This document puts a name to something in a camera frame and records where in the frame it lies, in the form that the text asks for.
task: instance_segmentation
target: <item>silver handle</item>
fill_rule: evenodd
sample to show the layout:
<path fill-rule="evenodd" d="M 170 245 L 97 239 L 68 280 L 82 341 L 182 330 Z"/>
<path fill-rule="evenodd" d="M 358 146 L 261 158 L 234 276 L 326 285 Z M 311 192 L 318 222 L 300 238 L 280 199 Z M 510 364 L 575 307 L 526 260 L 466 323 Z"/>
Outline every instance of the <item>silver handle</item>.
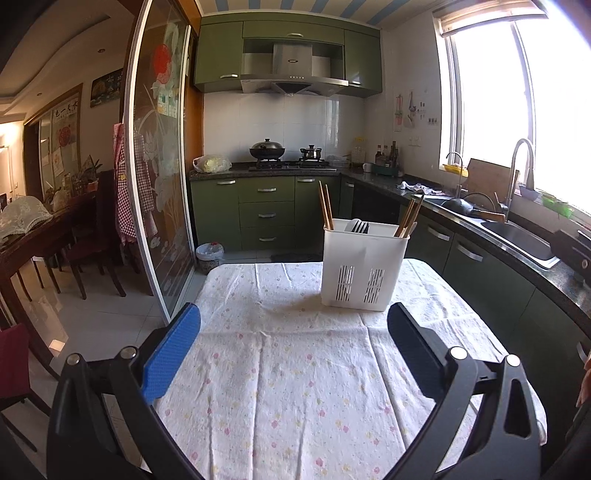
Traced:
<path fill-rule="evenodd" d="M 587 363 L 587 358 L 589 356 L 585 353 L 585 350 L 583 350 L 583 345 L 581 345 L 581 342 L 577 342 L 577 353 L 579 354 L 581 361 L 584 364 Z"/>
<path fill-rule="evenodd" d="M 468 258 L 471 258 L 473 260 L 476 260 L 477 262 L 482 262 L 482 256 L 481 255 L 476 255 L 473 252 L 470 252 L 466 247 L 458 244 L 457 245 L 457 249 L 462 252 L 464 255 L 466 255 Z"/>
<path fill-rule="evenodd" d="M 449 235 L 443 235 L 443 233 L 439 233 L 437 230 L 432 229 L 430 226 L 427 227 L 427 232 L 429 232 L 433 236 L 436 236 L 437 238 L 440 238 L 444 242 L 449 242 Z"/>

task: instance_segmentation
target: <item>striped ceiling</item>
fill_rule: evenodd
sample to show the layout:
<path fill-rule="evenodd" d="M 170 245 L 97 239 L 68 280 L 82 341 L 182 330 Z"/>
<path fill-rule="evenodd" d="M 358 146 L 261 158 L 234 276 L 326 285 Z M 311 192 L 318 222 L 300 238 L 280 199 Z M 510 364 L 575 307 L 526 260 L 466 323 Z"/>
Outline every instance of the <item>striped ceiling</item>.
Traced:
<path fill-rule="evenodd" d="M 205 15 L 244 10 L 283 10 L 394 26 L 441 3 L 434 0 L 197 0 Z"/>

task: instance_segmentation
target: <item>tile backsplash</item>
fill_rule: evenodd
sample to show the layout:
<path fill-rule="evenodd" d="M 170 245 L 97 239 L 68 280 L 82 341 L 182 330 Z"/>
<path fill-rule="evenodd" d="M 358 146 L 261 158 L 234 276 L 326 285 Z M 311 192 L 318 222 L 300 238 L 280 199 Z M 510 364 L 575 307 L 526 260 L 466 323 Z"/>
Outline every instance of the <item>tile backsplash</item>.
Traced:
<path fill-rule="evenodd" d="M 296 160 L 314 144 L 327 155 L 350 153 L 363 136 L 363 99 L 333 95 L 217 92 L 204 96 L 203 152 L 232 162 L 255 161 L 249 149 L 266 138 L 285 147 L 282 160 Z"/>

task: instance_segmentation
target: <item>tablecloth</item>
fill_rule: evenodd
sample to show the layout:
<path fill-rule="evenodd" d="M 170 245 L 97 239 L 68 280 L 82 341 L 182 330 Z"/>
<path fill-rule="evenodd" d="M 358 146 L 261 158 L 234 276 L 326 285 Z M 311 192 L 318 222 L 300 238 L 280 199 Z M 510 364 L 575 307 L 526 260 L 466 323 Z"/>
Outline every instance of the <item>tablecloth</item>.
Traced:
<path fill-rule="evenodd" d="M 391 339 L 386 312 L 320 302 L 322 263 L 221 265 L 195 299 L 202 331 L 155 408 L 209 479 L 375 479 L 394 466 L 434 402 Z M 427 264 L 404 260 L 392 303 L 447 346 L 507 351 Z M 540 431 L 546 418 L 531 389 Z M 473 397 L 441 467 L 459 457 Z"/>

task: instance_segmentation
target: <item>stainless steel pot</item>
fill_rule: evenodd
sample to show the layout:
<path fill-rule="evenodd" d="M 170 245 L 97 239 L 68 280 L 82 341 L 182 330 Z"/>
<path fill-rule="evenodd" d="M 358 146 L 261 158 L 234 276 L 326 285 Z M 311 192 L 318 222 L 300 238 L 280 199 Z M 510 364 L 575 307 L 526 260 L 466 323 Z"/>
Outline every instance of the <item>stainless steel pot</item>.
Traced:
<path fill-rule="evenodd" d="M 255 143 L 250 152 L 258 160 L 279 160 L 285 153 L 285 148 L 280 143 L 266 138 L 264 142 Z"/>
<path fill-rule="evenodd" d="M 303 160 L 320 160 L 322 156 L 321 148 L 314 148 L 314 145 L 309 145 L 310 148 L 301 148 L 301 157 Z"/>

